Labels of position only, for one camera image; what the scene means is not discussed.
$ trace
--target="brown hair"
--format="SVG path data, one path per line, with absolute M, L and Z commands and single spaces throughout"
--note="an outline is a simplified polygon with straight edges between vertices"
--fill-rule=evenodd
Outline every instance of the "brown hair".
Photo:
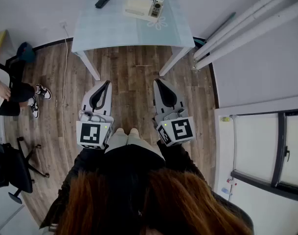
M 105 176 L 80 173 L 71 183 L 69 203 L 56 234 L 110 234 L 116 219 L 109 196 Z M 188 172 L 150 172 L 140 211 L 132 222 L 138 228 L 135 234 L 145 234 L 148 228 L 163 235 L 252 234 L 239 217 L 215 200 L 205 181 Z

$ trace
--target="office chair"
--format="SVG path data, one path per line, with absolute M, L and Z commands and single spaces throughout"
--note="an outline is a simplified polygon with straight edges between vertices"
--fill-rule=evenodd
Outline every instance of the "office chair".
M 21 146 L 22 141 L 23 137 L 17 138 L 18 150 L 14 149 L 9 143 L 0 144 L 0 187 L 8 186 L 9 183 L 17 187 L 18 190 L 14 194 L 10 192 L 8 194 L 11 199 L 19 204 L 22 203 L 18 197 L 21 191 L 32 193 L 34 180 L 31 179 L 28 169 L 42 177 L 48 178 L 50 176 L 48 173 L 41 173 L 28 163 L 34 149 L 25 158 Z M 35 148 L 41 149 L 41 145 L 38 144 Z

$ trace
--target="black shorts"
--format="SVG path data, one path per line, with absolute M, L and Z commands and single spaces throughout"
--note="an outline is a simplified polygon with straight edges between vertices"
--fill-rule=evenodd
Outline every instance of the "black shorts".
M 35 95 L 35 89 L 31 85 L 12 79 L 9 88 L 11 97 L 1 104 L 0 116 L 18 116 L 21 112 L 19 103 L 26 102 Z

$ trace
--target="person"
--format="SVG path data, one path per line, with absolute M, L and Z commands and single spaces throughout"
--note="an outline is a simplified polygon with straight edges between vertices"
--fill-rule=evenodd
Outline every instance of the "person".
M 155 150 L 122 128 L 104 150 L 83 149 L 40 228 L 57 235 L 251 235 L 240 208 L 210 190 L 180 145 Z
M 19 82 L 0 69 L 0 116 L 18 116 L 21 107 L 30 106 L 33 116 L 38 118 L 36 94 L 45 99 L 52 98 L 51 91 L 41 84 L 30 85 Z

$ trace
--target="white table leg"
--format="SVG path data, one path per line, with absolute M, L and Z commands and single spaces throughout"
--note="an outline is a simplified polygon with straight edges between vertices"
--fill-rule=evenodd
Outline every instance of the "white table leg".
M 97 71 L 96 67 L 93 64 L 93 60 L 89 56 L 88 52 L 86 50 L 78 51 L 76 54 L 81 58 L 87 69 L 90 71 L 92 76 L 95 78 L 95 80 L 100 80 L 100 74 Z
M 166 64 L 160 70 L 160 76 L 164 76 L 175 65 L 175 63 L 177 63 L 178 60 L 185 56 L 191 49 L 191 47 L 172 47 L 173 55 L 168 59 Z

